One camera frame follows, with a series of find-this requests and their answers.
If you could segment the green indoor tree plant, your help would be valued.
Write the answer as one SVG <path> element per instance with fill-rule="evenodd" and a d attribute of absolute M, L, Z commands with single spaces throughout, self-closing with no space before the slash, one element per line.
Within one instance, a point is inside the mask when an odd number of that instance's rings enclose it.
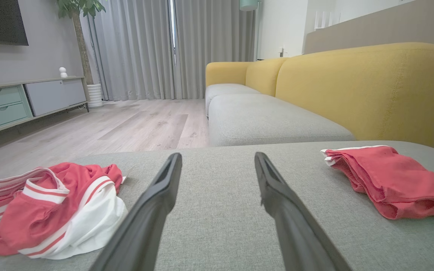
<path fill-rule="evenodd" d="M 83 14 L 84 17 L 88 15 L 95 17 L 98 12 L 105 12 L 105 7 L 99 0 L 56 0 L 56 2 L 58 5 L 58 17 L 69 17 L 72 19 L 83 66 L 83 75 L 86 84 L 93 85 L 94 82 L 89 63 L 89 55 L 86 48 L 86 41 L 83 36 L 80 15 Z"/>

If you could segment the white slatted rack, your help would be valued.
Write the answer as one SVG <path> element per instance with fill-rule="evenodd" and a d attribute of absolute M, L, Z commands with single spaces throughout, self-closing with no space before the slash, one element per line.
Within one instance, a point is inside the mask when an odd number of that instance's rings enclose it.
<path fill-rule="evenodd" d="M 316 11 L 314 31 L 340 23 L 341 14 L 331 11 Z"/>

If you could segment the grey television cabinet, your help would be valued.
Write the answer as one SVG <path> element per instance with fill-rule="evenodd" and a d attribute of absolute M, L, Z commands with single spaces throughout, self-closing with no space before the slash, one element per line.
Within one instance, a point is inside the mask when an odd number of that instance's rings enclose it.
<path fill-rule="evenodd" d="M 86 80 L 82 76 L 0 84 L 0 88 L 14 86 L 19 88 L 22 101 L 4 106 L 23 103 L 28 117 L 0 125 L 0 131 L 63 110 L 88 106 L 89 94 Z"/>

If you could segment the red shorts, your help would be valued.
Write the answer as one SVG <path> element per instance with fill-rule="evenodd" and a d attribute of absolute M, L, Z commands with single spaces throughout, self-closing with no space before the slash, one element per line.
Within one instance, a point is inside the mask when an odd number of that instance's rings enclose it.
<path fill-rule="evenodd" d="M 324 162 L 341 171 L 352 189 L 367 195 L 391 220 L 434 216 L 434 172 L 387 145 L 322 149 Z"/>

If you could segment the grey sofa seat cushion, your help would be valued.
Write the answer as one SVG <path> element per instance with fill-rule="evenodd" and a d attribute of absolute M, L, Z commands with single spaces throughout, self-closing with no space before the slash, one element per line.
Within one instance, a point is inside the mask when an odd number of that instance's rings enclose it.
<path fill-rule="evenodd" d="M 208 132 L 211 146 L 355 140 L 343 126 L 263 94 L 226 94 L 213 98 L 209 105 Z"/>
<path fill-rule="evenodd" d="M 226 94 L 260 94 L 259 91 L 241 84 L 214 84 L 205 90 L 206 117 L 209 116 L 209 105 L 212 99 L 219 95 Z"/>

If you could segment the yellow sofa backrest cushion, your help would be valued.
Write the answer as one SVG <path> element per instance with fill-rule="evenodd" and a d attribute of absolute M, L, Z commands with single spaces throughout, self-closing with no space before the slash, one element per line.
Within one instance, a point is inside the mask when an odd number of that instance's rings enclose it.
<path fill-rule="evenodd" d="M 275 96 L 357 140 L 434 147 L 434 44 L 393 43 L 291 57 Z"/>
<path fill-rule="evenodd" d="M 246 71 L 246 86 L 274 97 L 279 70 L 286 60 L 287 57 L 279 57 L 251 63 Z"/>

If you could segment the red and white shirt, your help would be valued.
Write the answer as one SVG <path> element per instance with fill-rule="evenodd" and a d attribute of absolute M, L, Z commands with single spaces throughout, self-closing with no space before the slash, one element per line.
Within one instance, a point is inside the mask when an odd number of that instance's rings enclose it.
<path fill-rule="evenodd" d="M 61 260 L 103 248 L 127 216 L 111 164 L 60 163 L 0 179 L 0 256 Z"/>

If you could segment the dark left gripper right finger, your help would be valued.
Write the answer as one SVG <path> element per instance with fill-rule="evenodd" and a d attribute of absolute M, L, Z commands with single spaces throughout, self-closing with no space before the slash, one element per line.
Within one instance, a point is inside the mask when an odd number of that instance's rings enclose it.
<path fill-rule="evenodd" d="M 256 152 L 254 161 L 261 204 L 275 221 L 286 271 L 351 271 L 268 156 Z"/>

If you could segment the beige partition panel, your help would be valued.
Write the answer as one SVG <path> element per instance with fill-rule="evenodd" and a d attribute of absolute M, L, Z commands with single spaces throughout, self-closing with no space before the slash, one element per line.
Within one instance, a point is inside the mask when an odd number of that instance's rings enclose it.
<path fill-rule="evenodd" d="M 413 0 L 311 32 L 303 53 L 409 42 L 434 44 L 434 0 Z"/>

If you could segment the teal lamp shade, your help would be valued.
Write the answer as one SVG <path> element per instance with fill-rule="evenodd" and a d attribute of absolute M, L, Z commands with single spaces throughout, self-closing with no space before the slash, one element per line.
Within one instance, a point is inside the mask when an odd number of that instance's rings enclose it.
<path fill-rule="evenodd" d="M 260 6 L 260 0 L 239 0 L 240 11 L 255 11 Z"/>

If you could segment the large grey sofa ottoman cushion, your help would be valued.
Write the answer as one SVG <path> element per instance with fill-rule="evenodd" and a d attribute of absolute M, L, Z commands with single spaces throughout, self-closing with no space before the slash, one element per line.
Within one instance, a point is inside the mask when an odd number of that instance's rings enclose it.
<path fill-rule="evenodd" d="M 274 220 L 260 201 L 264 152 L 353 271 L 434 271 L 434 217 L 388 220 L 322 149 L 388 145 L 434 172 L 434 149 L 403 141 L 333 141 L 183 149 L 176 204 L 155 271 L 284 271 Z"/>

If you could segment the grey curtain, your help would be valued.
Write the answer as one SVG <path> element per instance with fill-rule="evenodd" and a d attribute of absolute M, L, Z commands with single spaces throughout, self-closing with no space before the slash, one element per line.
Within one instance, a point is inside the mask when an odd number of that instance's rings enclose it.
<path fill-rule="evenodd" d="M 256 11 L 240 0 L 172 0 L 176 34 L 176 86 L 184 99 L 204 98 L 212 62 L 254 60 Z"/>
<path fill-rule="evenodd" d="M 169 0 L 98 0 L 81 15 L 90 66 L 103 100 L 179 99 Z"/>

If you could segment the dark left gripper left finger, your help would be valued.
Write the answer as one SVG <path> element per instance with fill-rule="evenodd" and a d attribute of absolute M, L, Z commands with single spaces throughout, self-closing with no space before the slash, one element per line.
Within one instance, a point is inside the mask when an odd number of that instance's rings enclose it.
<path fill-rule="evenodd" d="M 182 155 L 171 154 L 89 271 L 154 271 L 160 239 L 179 190 Z"/>

